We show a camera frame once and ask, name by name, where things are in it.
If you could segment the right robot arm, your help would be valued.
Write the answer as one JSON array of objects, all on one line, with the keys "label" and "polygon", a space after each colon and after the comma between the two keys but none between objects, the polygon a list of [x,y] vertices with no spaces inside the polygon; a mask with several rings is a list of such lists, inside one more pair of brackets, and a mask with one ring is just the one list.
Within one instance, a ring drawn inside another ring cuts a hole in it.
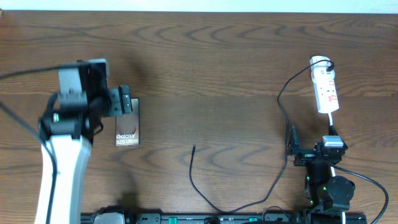
[{"label": "right robot arm", "polygon": [[312,149],[300,147],[295,126],[290,131],[288,155],[294,156],[294,165],[306,168],[305,197],[311,206],[298,212],[301,223],[346,223],[346,211],[354,196],[355,184],[346,177],[336,175],[333,165],[342,160],[347,145],[333,126]]}]

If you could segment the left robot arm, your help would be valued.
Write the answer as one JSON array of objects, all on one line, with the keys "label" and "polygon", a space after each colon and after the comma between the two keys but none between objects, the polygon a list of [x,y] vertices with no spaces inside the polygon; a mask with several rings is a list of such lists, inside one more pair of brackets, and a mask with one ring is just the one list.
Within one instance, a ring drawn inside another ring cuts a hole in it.
[{"label": "left robot arm", "polygon": [[80,223],[85,172],[101,120],[132,111],[127,85],[53,94],[39,119],[42,179],[36,223]]}]

